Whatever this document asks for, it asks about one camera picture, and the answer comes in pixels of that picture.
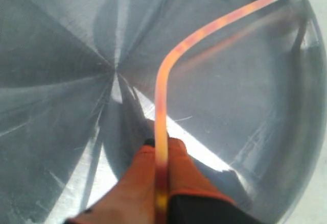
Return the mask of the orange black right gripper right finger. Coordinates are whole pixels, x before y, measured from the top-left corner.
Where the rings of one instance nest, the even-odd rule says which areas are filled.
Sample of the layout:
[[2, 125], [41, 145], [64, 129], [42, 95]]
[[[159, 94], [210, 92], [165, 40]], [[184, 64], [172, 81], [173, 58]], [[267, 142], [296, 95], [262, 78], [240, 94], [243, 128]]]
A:
[[240, 210], [197, 169], [181, 140], [169, 138], [168, 148], [167, 223], [260, 223]]

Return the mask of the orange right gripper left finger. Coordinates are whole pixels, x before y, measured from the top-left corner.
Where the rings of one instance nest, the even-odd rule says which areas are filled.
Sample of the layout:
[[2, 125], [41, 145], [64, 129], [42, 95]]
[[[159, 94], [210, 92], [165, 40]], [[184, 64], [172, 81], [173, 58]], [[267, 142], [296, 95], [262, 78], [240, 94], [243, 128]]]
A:
[[146, 139], [116, 185], [65, 223], [155, 223], [154, 145]]

